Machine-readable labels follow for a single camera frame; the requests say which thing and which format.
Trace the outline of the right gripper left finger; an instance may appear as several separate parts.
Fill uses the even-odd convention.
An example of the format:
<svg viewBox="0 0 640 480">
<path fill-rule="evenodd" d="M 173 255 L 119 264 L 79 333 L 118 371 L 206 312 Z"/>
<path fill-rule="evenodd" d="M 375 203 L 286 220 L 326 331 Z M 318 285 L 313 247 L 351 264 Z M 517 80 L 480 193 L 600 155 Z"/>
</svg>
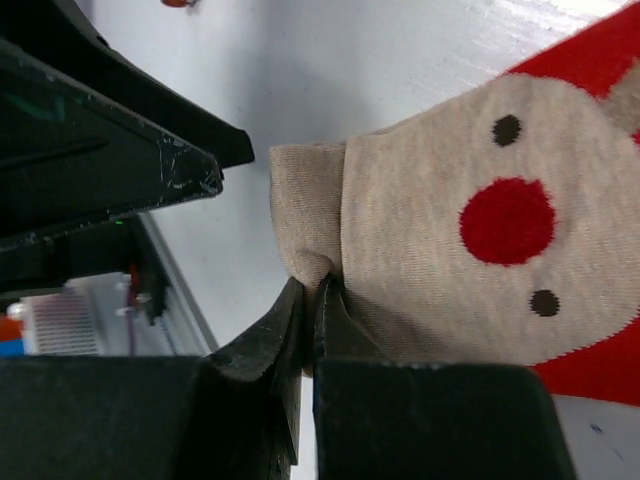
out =
<svg viewBox="0 0 640 480">
<path fill-rule="evenodd" d="M 5 479 L 286 479 L 298 460 L 303 292 L 206 356 L 9 357 Z"/>
</svg>

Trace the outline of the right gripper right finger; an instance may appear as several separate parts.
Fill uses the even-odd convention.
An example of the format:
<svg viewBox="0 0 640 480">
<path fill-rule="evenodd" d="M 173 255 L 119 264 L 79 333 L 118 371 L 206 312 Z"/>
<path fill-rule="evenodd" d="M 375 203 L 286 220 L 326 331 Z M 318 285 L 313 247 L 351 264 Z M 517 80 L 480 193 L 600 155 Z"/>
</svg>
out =
<svg viewBox="0 0 640 480">
<path fill-rule="evenodd" d="M 524 367 L 396 363 L 317 297 L 313 413 L 322 479 L 572 479 L 550 395 Z"/>
</svg>

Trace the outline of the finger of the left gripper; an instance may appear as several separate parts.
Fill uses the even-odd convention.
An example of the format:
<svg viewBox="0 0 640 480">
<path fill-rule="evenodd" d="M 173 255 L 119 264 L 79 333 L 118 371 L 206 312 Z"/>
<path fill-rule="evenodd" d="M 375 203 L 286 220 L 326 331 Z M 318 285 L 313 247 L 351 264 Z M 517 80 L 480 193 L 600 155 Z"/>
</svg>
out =
<svg viewBox="0 0 640 480">
<path fill-rule="evenodd" d="M 83 50 L 69 67 L 70 76 L 212 154 L 222 168 L 254 161 L 245 131 L 169 89 L 111 49 L 76 2 L 64 3 L 64 15 L 81 36 L 72 45 Z"/>
<path fill-rule="evenodd" d="M 221 190 L 213 155 L 2 41 L 2 250 Z"/>
</svg>

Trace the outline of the beige red reindeer sock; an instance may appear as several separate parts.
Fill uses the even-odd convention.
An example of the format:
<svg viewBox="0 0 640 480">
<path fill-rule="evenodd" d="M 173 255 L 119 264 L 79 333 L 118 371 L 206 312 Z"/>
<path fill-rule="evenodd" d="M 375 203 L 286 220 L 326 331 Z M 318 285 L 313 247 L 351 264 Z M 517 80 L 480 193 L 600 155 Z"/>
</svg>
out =
<svg viewBox="0 0 640 480">
<path fill-rule="evenodd" d="M 639 402 L 639 5 L 386 129 L 270 153 L 288 273 L 390 358 Z"/>
</svg>

